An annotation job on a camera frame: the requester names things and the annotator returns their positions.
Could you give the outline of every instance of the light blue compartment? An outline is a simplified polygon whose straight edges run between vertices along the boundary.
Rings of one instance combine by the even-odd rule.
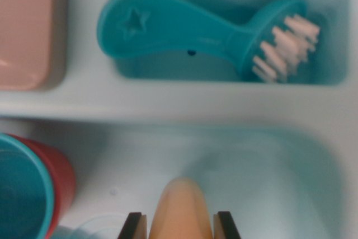
[[[187,0],[234,24],[245,24],[260,8],[272,0]],[[336,85],[348,72],[348,20],[350,0],[305,0],[307,18],[319,25],[317,52],[309,64],[301,64],[298,75],[290,83]],[[232,81],[241,79],[227,60],[198,52],[167,51],[137,57],[117,59],[119,72],[135,79],[165,79],[182,81]]]
[[[198,182],[211,215],[231,211],[242,238],[342,236],[345,185],[339,161],[330,146],[297,130],[17,124],[27,124],[22,130],[27,137],[62,149],[74,165],[76,200],[53,239],[115,239],[129,212],[146,214],[149,229],[164,186],[177,176]],[[0,130],[6,126],[0,124]]]

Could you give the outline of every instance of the white bristles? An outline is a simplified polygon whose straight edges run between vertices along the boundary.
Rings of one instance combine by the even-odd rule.
[[[301,16],[288,16],[284,24],[289,28],[286,31],[272,28],[275,46],[261,42],[265,58],[253,57],[252,72],[265,82],[286,82],[288,75],[296,74],[301,61],[308,61],[308,52],[314,52],[318,42],[320,28]]]
[[[267,62],[272,66],[273,69],[278,71],[282,76],[287,76],[287,65],[286,62],[278,55],[275,48],[263,41],[260,48],[265,52]]]
[[[261,68],[270,78],[277,80],[276,71],[258,56],[253,57],[253,62]]]
[[[284,48],[276,47],[276,51],[283,59],[287,61],[288,64],[288,72],[296,73],[296,69],[298,64],[300,63],[300,59],[297,58],[296,55],[288,53]]]
[[[300,44],[295,38],[292,38],[277,26],[272,29],[272,33],[278,46],[286,48],[292,54],[299,54]]]
[[[259,69],[257,66],[252,67],[252,72],[255,73],[260,79],[267,83],[275,83],[276,80],[271,78],[269,75],[267,75],[265,72],[263,72],[261,69]]]
[[[296,35],[306,38],[312,43],[318,42],[319,28],[302,17],[298,15],[293,18],[288,16],[285,18],[285,25],[291,28]]]

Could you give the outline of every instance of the teal compartment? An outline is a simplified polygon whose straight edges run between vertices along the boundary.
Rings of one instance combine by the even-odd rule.
[[[0,238],[43,239],[53,207],[45,165],[24,144],[0,134]]]
[[[272,0],[185,0],[241,25]],[[348,37],[350,0],[305,0],[307,18],[321,27],[317,51],[309,63],[301,64],[297,76],[289,83],[337,85],[348,74]],[[118,58],[115,66],[125,77],[133,79],[164,79],[176,81],[243,82],[237,67],[219,55],[197,51],[172,49],[163,52]]]

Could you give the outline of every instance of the plastic surface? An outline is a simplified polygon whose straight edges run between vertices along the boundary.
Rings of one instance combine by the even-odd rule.
[[[246,8],[235,11],[246,16]],[[158,51],[193,50],[225,58],[244,81],[255,79],[252,59],[260,43],[273,42],[274,26],[286,16],[306,15],[303,0],[275,0],[243,26],[184,0],[111,0],[97,28],[98,43],[113,58],[133,58]]]
[[[50,227],[44,239],[51,237],[63,215],[72,204],[76,192],[74,171],[67,158],[58,150],[42,143],[12,135],[28,146],[50,172],[55,190],[55,203]]]
[[[277,238],[280,227],[291,227],[293,223],[300,227],[286,229],[287,233],[294,234],[293,238],[297,235],[295,231],[299,231],[297,238],[315,234],[315,239],[326,239],[328,236],[314,231],[324,231],[327,227],[341,228],[341,236],[335,238],[358,238],[358,46],[355,45],[358,44],[358,0],[306,0],[309,18],[322,20],[329,31],[325,31],[327,35],[320,42],[322,47],[314,64],[305,72],[299,72],[303,75],[300,77],[303,84],[277,86],[241,83],[228,61],[201,53],[192,57],[186,51],[125,61],[120,63],[118,71],[99,48],[95,35],[98,15],[106,1],[70,0],[68,69],[59,87],[48,92],[0,92],[1,116],[28,119],[2,119],[1,131],[56,146],[76,169],[79,196],[58,231],[75,230],[90,219],[118,212],[123,212],[124,221],[134,209],[148,213],[150,223],[160,190],[186,171],[190,162],[204,159],[208,151],[224,158],[220,152],[242,148],[235,144],[241,131],[232,135],[227,124],[240,129],[242,125],[254,123],[268,128],[274,125],[282,130],[304,129],[325,146],[308,146],[304,142],[306,137],[296,141],[277,133],[287,142],[282,146],[283,151],[296,153],[289,155],[289,160],[303,178],[304,184],[298,184],[298,188],[295,188],[299,182],[297,177],[285,169],[288,161],[275,156],[274,147],[268,149],[267,142],[260,144],[265,151],[252,158],[239,154],[232,157],[233,162],[226,168],[228,175],[232,171],[243,171],[242,165],[234,165],[240,160],[245,167],[261,167],[258,175],[275,179],[266,194],[259,192],[261,195],[255,196],[256,203],[245,203],[248,200],[245,197],[233,203],[235,222],[240,221],[237,225],[245,227],[242,236],[262,238],[270,234]],[[258,8],[264,1],[221,0],[217,6],[205,2],[204,7],[211,7],[211,12],[222,11],[219,15],[225,16],[232,14],[234,6],[250,3]],[[174,122],[178,121],[184,123],[182,128],[174,128]],[[162,128],[110,125],[113,122],[166,125]],[[209,132],[207,124],[219,126]],[[269,171],[254,165],[260,163],[259,157],[265,156],[265,152],[277,161]],[[333,156],[334,163],[327,162],[325,156]],[[225,193],[226,199],[234,199],[237,190],[219,181],[220,177],[213,175],[210,169],[215,167],[215,162],[210,165],[212,159],[207,160],[208,165],[202,162],[196,171],[197,176],[208,183],[205,191],[211,191],[211,210],[215,206],[215,195],[222,199]],[[340,182],[345,183],[344,187],[332,180],[337,163],[341,164]],[[239,179],[257,182],[260,177],[250,171],[240,174],[244,177]],[[221,183],[223,189],[210,182]],[[326,194],[320,192],[323,189],[327,190]],[[339,198],[331,197],[332,190],[343,192],[341,203],[337,202]],[[283,205],[282,197],[303,202],[298,217],[290,213],[290,207]],[[335,207],[343,210],[343,216]],[[232,210],[233,207],[228,203],[225,208],[222,203],[214,209]],[[262,230],[257,228],[261,223],[266,223]]]
[[[54,189],[41,159],[0,134],[0,238],[43,239],[54,208]]]
[[[353,180],[341,163],[344,149],[287,125],[0,120],[0,130],[51,144],[73,164],[76,199],[54,238],[113,239],[129,212],[145,213],[149,228],[162,190],[178,176],[199,184],[211,220],[229,210],[243,238],[270,231],[270,239],[336,239],[345,232]]]

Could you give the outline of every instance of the toothbrush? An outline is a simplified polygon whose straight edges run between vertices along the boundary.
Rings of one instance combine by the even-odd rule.
[[[244,81],[287,82],[318,42],[306,12],[304,0],[275,0],[239,26],[184,0],[110,0],[97,40],[116,59],[201,51],[232,62]]]

